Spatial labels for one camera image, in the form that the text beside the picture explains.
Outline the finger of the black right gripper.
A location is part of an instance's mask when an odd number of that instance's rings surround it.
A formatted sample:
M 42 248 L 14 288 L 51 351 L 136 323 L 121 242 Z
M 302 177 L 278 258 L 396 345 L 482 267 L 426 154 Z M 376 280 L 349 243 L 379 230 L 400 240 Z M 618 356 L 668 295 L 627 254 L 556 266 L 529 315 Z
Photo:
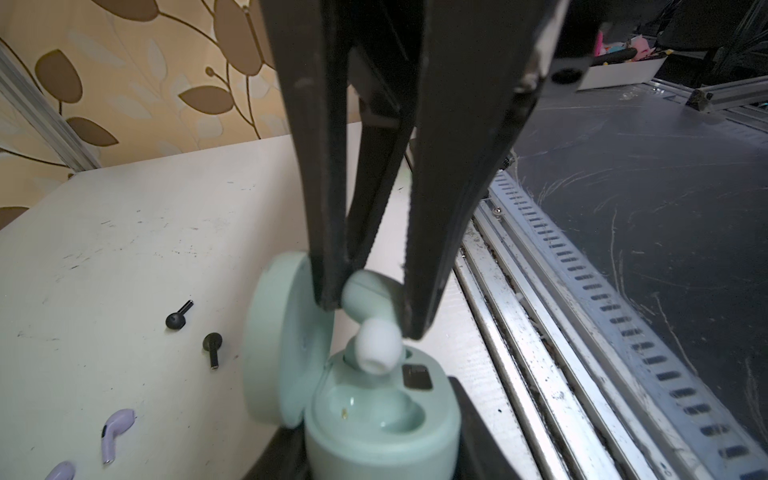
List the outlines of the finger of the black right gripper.
M 429 1 L 402 332 L 432 325 L 462 236 L 543 89 L 565 1 Z
M 302 181 L 314 298 L 367 261 L 415 125 L 417 1 L 263 1 Z

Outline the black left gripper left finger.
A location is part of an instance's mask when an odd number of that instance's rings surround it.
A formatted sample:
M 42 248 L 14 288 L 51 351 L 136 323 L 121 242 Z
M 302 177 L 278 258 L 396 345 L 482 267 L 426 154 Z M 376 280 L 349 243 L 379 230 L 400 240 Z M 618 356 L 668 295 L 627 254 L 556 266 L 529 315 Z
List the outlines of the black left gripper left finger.
M 304 427 L 278 428 L 243 480 L 306 480 L 309 460 Z

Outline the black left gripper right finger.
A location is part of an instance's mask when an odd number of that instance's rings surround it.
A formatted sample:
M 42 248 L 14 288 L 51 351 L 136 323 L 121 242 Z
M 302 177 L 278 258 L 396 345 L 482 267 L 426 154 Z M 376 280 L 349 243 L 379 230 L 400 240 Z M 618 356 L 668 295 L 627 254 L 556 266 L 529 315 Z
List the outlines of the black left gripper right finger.
M 520 480 L 460 381 L 448 377 L 461 413 L 455 480 Z

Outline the mint green charging case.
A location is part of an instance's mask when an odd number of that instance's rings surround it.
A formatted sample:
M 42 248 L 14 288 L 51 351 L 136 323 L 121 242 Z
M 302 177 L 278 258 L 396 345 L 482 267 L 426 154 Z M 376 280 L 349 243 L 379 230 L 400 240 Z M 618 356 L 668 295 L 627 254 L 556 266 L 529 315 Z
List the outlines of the mint green charging case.
M 241 349 L 247 408 L 258 422 L 304 427 L 316 479 L 449 479 L 461 413 L 450 381 L 428 354 L 406 346 L 389 374 L 361 371 L 354 337 L 331 349 L 334 315 L 314 299 L 303 252 L 262 273 Z

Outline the mint green earbud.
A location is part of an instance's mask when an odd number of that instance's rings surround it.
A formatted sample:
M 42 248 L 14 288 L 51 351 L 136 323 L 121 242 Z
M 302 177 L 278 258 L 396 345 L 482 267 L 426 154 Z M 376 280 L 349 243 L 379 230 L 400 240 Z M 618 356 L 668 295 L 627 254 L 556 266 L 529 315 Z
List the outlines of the mint green earbud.
M 354 337 L 357 367 L 375 376 L 389 374 L 403 355 L 403 285 L 380 273 L 360 270 L 345 283 L 341 305 L 359 324 Z

